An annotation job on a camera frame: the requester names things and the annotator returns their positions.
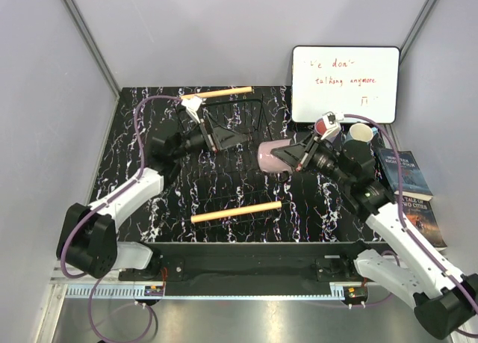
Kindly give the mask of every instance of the blue book cover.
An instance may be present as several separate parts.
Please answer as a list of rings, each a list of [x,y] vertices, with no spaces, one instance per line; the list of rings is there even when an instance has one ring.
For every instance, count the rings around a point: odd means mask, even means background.
[[[403,213],[434,248],[441,250],[447,246],[429,202],[404,196]]]
[[[432,192],[425,182],[418,164],[411,151],[400,151],[400,164],[402,166],[403,194],[420,200],[430,201]],[[392,191],[398,194],[398,167],[394,152],[391,149],[379,149],[379,160],[383,172]]]

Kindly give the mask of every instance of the white cup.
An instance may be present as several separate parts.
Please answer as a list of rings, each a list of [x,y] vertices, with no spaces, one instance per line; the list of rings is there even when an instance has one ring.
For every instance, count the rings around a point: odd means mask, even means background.
[[[345,142],[348,140],[364,141],[370,143],[375,135],[376,130],[372,130],[371,127],[363,123],[356,123],[350,126],[350,130],[345,137]]]

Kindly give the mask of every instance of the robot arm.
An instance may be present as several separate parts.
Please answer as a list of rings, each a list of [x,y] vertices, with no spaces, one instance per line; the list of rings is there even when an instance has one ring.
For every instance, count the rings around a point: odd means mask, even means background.
[[[182,106],[195,122],[190,131],[171,135],[177,123],[171,123],[172,128],[162,125],[153,129],[146,142],[147,167],[100,200],[88,206],[76,203],[68,209],[57,246],[58,258],[64,254],[66,263],[95,278],[126,268],[141,271],[145,279],[160,273],[161,253],[140,242],[117,242],[119,228],[139,207],[174,183],[181,169],[180,158],[203,150],[218,152],[248,140],[246,135],[216,123],[206,110],[199,111],[207,105],[202,105],[197,96],[184,99]],[[87,215],[91,217],[70,238]],[[68,240],[71,243],[64,253]]]
[[[317,122],[326,123],[325,135],[336,130],[336,117],[343,116],[328,113]],[[375,159],[366,143],[350,140],[338,152],[315,130],[302,142],[271,153],[292,170],[316,170],[335,180],[345,209],[378,232],[407,269],[382,258],[363,242],[347,254],[348,259],[359,275],[383,285],[413,308],[432,336],[444,339],[475,314],[462,289],[477,300],[478,275],[465,276],[406,217],[403,226],[394,196],[375,180]]]

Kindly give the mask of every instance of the wooden dowel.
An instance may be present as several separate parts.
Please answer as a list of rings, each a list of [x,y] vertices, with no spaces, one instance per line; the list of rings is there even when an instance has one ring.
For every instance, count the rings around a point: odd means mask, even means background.
[[[252,214],[254,212],[274,210],[281,207],[281,201],[274,201],[272,203],[259,203],[258,205],[231,208],[224,211],[209,212],[208,214],[196,214],[191,216],[191,222],[198,223],[203,221],[217,220],[218,218],[239,216],[241,214]]]
[[[198,96],[199,98],[214,98],[215,96],[225,96],[225,95],[234,95],[234,94],[251,93],[251,92],[252,92],[252,87],[235,87],[234,89],[205,91],[204,93],[181,95],[181,99],[191,99],[195,96]]]

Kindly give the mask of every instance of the white wall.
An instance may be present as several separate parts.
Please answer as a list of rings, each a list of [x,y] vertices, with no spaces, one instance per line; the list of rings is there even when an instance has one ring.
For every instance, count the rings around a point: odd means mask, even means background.
[[[401,46],[425,0],[76,0],[120,86],[290,84],[302,45]]]
[[[477,0],[439,1],[400,70],[394,124],[435,194],[447,255],[467,274],[478,272],[477,18]]]
[[[0,0],[0,33],[0,340],[31,342],[114,97],[60,0]]]

